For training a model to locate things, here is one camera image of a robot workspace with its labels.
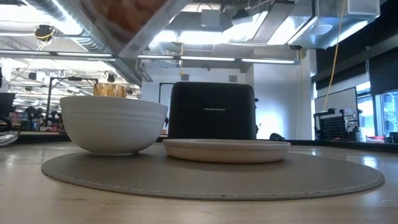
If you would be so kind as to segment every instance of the round placemat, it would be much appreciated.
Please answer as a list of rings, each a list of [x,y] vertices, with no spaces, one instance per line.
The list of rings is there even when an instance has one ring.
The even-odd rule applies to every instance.
[[[197,200],[286,200],[368,190],[384,182],[379,171],[352,162],[289,153],[265,164],[213,164],[166,156],[152,147],[138,156],[76,153],[42,165],[54,179],[92,189]]]

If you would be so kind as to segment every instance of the white wall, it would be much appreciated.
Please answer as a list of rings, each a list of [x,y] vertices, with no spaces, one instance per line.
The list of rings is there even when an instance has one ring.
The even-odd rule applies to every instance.
[[[278,133],[286,139],[312,139],[310,57],[295,65],[254,65],[258,139]]]
[[[229,83],[230,75],[238,76],[238,83],[246,83],[244,73],[239,69],[223,69],[212,68],[210,71],[202,68],[184,68],[184,74],[189,74],[190,82],[218,82]],[[180,81],[180,69],[169,68],[163,70],[161,68],[147,69],[147,73],[152,77],[154,82],[145,82],[142,84],[142,99],[152,102],[159,100],[159,83],[176,83]],[[162,94],[169,95],[168,91],[162,91]]]
[[[246,72],[246,84],[251,85],[254,89],[254,65],[250,66]]]

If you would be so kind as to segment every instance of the wooden table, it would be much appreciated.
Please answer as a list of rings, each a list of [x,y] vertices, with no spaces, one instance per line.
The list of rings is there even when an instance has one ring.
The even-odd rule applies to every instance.
[[[0,147],[0,223],[398,223],[396,154],[294,146],[292,152],[374,167],[385,175],[386,183],[371,191],[329,198],[206,202],[102,192],[41,173],[44,161],[78,151],[71,142]]]

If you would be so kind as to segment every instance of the ceiling duct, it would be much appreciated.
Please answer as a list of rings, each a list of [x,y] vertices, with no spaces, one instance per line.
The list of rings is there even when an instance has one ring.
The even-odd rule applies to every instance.
[[[326,49],[337,43],[344,0],[278,1],[272,5],[253,40],[269,45]],[[340,41],[380,15],[380,0],[346,0]]]
[[[339,24],[344,0],[317,0],[313,4],[313,16],[288,41],[312,49],[326,49],[337,44]],[[340,41],[353,35],[380,16],[380,0],[346,0],[341,24]],[[299,23],[299,17],[288,17]]]
[[[267,43],[278,27],[282,25],[293,11],[294,7],[295,4],[292,1],[276,1],[259,30],[254,35],[253,40]]]
[[[95,28],[90,24],[82,24],[76,12],[67,11],[67,4],[69,1],[56,0],[24,0],[28,5],[31,5],[36,10],[44,14],[52,16],[55,20],[60,22],[61,26],[78,26],[81,27],[81,36],[89,36],[91,38],[73,39],[89,52],[101,52],[112,54],[113,51],[105,44],[103,38],[99,33],[95,32]],[[106,62],[113,66],[120,75],[129,83],[140,85],[142,82],[141,76],[134,68],[128,66],[123,60],[117,59],[114,62]]]

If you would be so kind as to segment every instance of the ceramic bowl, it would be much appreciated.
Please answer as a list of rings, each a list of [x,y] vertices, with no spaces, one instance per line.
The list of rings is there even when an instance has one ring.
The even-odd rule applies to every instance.
[[[60,101],[70,139],[92,154],[107,156],[134,154],[156,142],[168,109],[108,96],[69,96]]]

